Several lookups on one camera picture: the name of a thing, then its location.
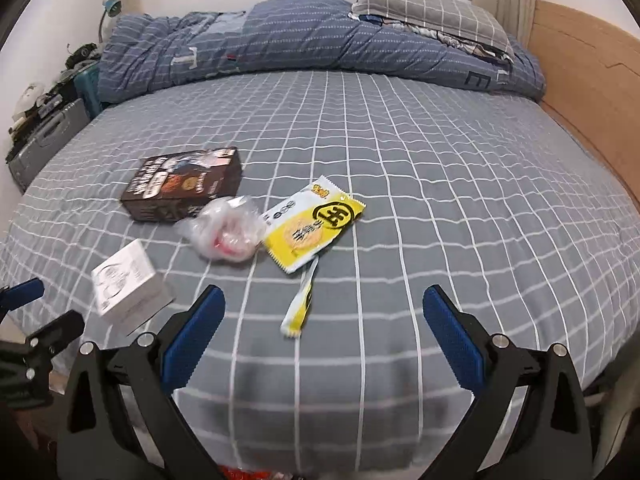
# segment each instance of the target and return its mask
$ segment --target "yellow and white snack wrapper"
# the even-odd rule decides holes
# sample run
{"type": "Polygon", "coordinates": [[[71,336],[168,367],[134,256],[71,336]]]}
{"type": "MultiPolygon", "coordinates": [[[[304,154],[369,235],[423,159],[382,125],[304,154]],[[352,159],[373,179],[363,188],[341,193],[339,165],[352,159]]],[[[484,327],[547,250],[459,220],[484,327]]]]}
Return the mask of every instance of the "yellow and white snack wrapper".
{"type": "Polygon", "coordinates": [[[316,256],[309,265],[305,279],[300,284],[300,290],[291,301],[289,309],[282,320],[280,331],[287,337],[300,337],[302,333],[302,325],[305,322],[306,313],[311,307],[311,285],[319,259],[316,256]]]}
{"type": "Polygon", "coordinates": [[[364,208],[321,176],[262,216],[268,226],[263,243],[286,273],[294,272],[333,242],[364,208]]]}

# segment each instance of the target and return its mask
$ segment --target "rice cracker package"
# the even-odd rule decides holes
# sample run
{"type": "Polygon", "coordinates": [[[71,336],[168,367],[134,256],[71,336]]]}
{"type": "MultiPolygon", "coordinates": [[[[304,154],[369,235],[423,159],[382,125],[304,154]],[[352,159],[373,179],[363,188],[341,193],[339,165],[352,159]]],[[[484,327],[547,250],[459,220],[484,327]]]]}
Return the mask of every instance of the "rice cracker package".
{"type": "Polygon", "coordinates": [[[264,245],[286,273],[294,272],[333,242],[364,208],[321,176],[264,214],[264,245]]]}

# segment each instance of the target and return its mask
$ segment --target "silver screw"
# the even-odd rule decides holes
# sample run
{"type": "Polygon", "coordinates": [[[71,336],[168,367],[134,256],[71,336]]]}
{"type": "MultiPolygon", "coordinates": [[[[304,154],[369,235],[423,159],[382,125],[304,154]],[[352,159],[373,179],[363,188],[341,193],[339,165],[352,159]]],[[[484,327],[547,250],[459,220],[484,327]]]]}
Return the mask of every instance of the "silver screw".
{"type": "Polygon", "coordinates": [[[143,334],[140,334],[136,341],[138,342],[138,345],[146,348],[147,346],[151,346],[153,344],[155,338],[156,337],[151,332],[145,332],[143,334]]]}
{"type": "Polygon", "coordinates": [[[554,354],[558,357],[564,357],[566,355],[566,346],[560,343],[554,345],[554,354]]]}
{"type": "Polygon", "coordinates": [[[496,334],[491,338],[491,342],[498,348],[507,348],[509,346],[509,338],[504,334],[496,334]]]}
{"type": "Polygon", "coordinates": [[[94,351],[94,344],[91,341],[82,343],[82,346],[80,347],[80,353],[82,355],[89,355],[93,351],[94,351]]]}

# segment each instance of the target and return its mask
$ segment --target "crumpled clear plastic bag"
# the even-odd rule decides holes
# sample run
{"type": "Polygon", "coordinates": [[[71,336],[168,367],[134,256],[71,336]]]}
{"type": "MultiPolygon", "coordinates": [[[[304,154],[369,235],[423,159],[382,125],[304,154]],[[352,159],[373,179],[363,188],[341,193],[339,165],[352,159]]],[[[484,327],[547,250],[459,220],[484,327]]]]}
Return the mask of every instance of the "crumpled clear plastic bag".
{"type": "Polygon", "coordinates": [[[267,225],[251,198],[217,198],[209,202],[196,218],[175,223],[202,256],[212,260],[242,262],[254,255],[267,225]]]}

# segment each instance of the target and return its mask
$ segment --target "blue gripper pad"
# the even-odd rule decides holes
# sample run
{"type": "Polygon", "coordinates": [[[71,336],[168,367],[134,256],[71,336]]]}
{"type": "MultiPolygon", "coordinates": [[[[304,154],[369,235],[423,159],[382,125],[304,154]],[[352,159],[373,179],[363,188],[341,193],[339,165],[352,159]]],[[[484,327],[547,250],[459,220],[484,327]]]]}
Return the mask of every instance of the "blue gripper pad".
{"type": "Polygon", "coordinates": [[[164,351],[161,369],[162,390],[168,396],[191,379],[200,358],[225,317],[225,295],[209,286],[191,307],[195,311],[164,351]]]}
{"type": "Polygon", "coordinates": [[[27,282],[0,292],[0,307],[5,310],[15,310],[41,298],[43,294],[44,284],[42,281],[39,278],[31,278],[27,282]]]}
{"type": "Polygon", "coordinates": [[[484,385],[484,361],[447,301],[434,286],[424,291],[422,312],[458,384],[475,396],[484,385]]]}

